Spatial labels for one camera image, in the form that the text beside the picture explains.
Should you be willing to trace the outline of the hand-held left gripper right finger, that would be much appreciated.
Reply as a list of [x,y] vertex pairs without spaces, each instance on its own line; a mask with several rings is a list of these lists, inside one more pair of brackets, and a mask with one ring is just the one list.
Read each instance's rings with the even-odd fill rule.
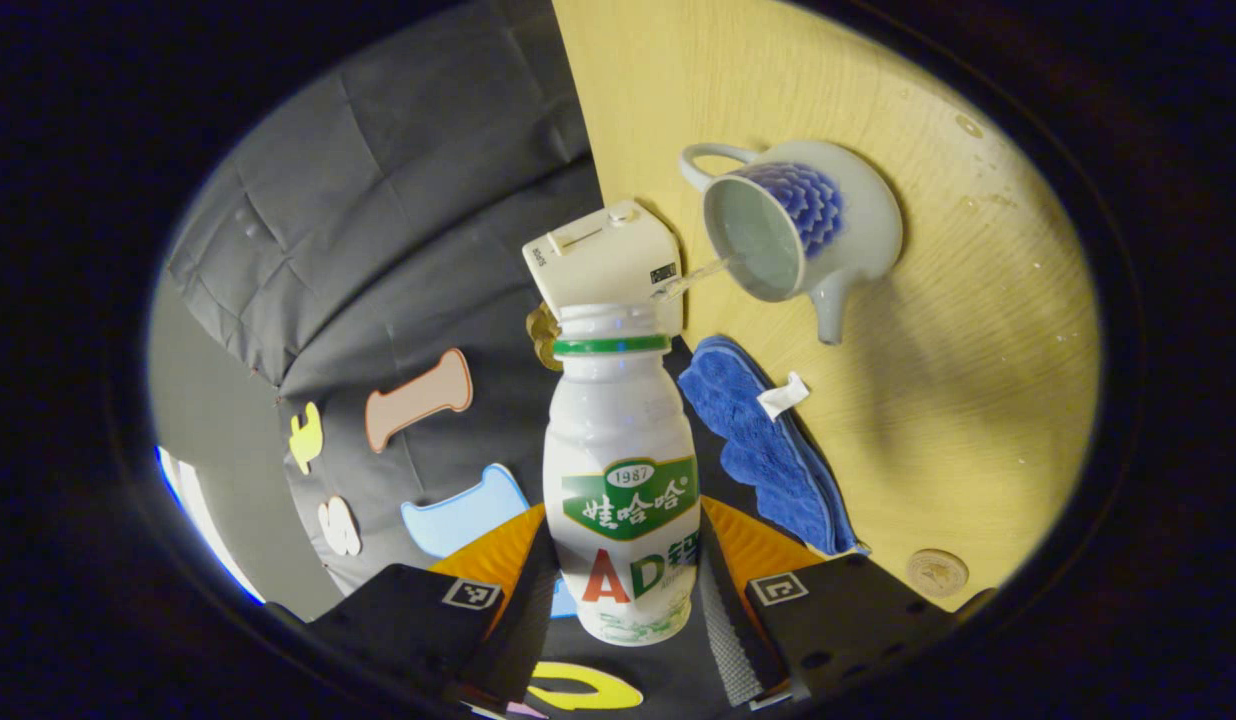
[[824,700],[901,669],[958,626],[865,555],[822,559],[714,498],[701,498],[697,543],[697,601],[733,706]]

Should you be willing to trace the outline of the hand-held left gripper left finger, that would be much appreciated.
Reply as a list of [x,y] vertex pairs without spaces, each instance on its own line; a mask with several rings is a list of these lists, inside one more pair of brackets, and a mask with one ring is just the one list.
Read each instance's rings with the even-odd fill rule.
[[431,568],[386,566],[307,634],[376,682],[501,714],[525,697],[557,574],[539,503]]

